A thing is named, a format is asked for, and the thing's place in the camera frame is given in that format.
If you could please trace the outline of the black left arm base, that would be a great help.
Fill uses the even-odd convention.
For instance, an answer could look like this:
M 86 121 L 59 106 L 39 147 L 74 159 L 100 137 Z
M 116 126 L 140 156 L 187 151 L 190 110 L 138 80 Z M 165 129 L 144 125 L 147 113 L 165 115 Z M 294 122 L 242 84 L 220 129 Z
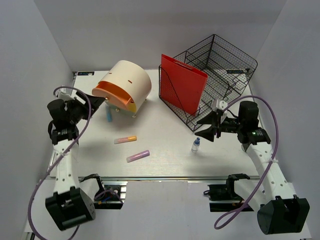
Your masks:
M 92 199 L 96 210 L 120 210 L 125 201 L 125 186 L 104 182 L 97 173 L 79 180 L 81 189 Z

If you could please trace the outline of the cream semicircular drawer box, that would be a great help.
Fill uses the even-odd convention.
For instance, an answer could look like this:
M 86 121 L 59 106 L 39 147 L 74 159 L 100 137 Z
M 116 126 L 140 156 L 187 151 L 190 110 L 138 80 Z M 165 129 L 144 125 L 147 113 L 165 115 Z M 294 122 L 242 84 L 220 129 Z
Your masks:
M 136 116 L 138 110 L 152 90 L 152 82 L 147 72 L 139 65 L 127 60 L 118 61 L 100 81 L 115 84 L 132 97 L 136 105 L 136 113 L 127 112 L 131 113 L 133 117 Z M 121 109 L 109 103 L 107 99 L 105 100 L 109 105 L 121 111 Z

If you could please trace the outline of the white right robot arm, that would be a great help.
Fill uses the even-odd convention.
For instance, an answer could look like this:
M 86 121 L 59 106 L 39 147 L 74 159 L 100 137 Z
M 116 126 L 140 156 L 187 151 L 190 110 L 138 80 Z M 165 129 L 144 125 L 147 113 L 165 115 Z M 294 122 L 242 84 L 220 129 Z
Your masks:
M 299 198 L 289 186 L 281 171 L 276 152 L 278 143 L 271 144 L 268 133 L 259 126 L 257 103 L 240 98 L 238 115 L 230 118 L 227 111 L 230 104 L 215 100 L 212 111 L 198 121 L 209 128 L 196 132 L 196 136 L 213 142 L 222 133 L 237 135 L 242 150 L 249 156 L 259 175 L 254 183 L 244 173 L 231 174 L 226 180 L 226 195 L 236 200 L 242 198 L 240 207 L 230 210 L 218 218 L 230 216 L 223 224 L 214 223 L 220 230 L 228 225 L 246 207 L 256 212 L 257 223 L 265 235 L 300 233 L 306 222 L 310 205 L 306 198 Z

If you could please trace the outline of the red file folder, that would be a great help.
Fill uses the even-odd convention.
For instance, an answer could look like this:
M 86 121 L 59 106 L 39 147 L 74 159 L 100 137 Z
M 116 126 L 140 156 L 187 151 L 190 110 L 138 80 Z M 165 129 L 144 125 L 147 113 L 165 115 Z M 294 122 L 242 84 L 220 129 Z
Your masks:
M 196 115 L 208 75 L 165 54 L 161 55 L 160 74 L 160 98 Z

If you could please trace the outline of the peach top drawer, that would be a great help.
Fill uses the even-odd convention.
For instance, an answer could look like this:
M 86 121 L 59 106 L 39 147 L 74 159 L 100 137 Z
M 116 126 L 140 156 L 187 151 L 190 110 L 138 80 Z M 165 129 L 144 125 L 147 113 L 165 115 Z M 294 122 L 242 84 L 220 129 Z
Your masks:
M 116 107 L 121 103 L 134 102 L 132 97 L 124 89 L 108 81 L 100 81 L 97 86 L 92 89 L 91 93 L 96 97 L 104 97 L 110 104 Z

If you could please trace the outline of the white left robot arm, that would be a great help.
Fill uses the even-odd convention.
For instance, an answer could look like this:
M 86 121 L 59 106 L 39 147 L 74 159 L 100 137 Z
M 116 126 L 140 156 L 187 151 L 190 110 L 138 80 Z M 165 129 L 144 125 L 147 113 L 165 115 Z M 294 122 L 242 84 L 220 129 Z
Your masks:
M 61 93 L 47 105 L 52 117 L 48 131 L 55 153 L 55 186 L 53 195 L 45 200 L 45 207 L 61 231 L 96 217 L 94 201 L 81 189 L 78 178 L 77 124 L 81 120 L 88 121 L 104 101 L 103 97 L 77 91 L 75 97 Z

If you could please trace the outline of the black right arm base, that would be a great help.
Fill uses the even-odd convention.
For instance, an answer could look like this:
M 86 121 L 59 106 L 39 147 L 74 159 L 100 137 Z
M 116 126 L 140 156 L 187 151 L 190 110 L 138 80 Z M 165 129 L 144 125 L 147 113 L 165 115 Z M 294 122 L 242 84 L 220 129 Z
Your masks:
M 209 208 L 212 213 L 229 212 L 242 207 L 248 198 L 244 198 L 235 192 L 235 182 L 240 180 L 259 180 L 259 177 L 250 177 L 245 173 L 228 175 L 223 184 L 209 184 L 203 196 L 209 199 Z

